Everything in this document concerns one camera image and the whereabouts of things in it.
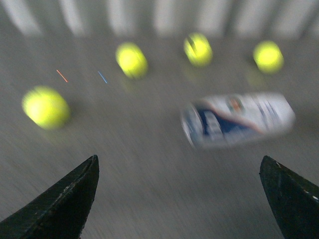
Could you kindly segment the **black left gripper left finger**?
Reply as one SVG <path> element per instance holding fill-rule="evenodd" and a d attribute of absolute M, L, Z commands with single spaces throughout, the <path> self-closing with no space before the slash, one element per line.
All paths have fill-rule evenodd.
<path fill-rule="evenodd" d="M 2 239 L 78 239 L 95 199 L 99 160 L 91 156 L 0 223 Z"/>

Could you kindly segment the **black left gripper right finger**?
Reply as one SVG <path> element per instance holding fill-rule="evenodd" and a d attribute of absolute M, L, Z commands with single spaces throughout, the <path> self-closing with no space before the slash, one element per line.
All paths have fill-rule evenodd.
<path fill-rule="evenodd" d="M 274 218 L 286 239 L 319 237 L 319 187 L 269 156 L 260 179 Z"/>

